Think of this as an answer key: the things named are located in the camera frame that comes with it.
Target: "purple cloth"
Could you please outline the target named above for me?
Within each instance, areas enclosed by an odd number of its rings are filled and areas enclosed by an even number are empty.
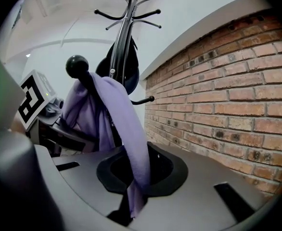
[[[79,128],[85,134],[99,138],[100,151],[109,151],[115,147],[106,110],[109,111],[130,160],[134,181],[128,188],[128,201],[131,217],[136,217],[144,206],[142,189],[150,182],[145,133],[125,88],[112,78],[101,78],[95,73],[90,75],[104,106],[95,103],[91,94],[76,80],[64,102],[62,118],[71,128]]]

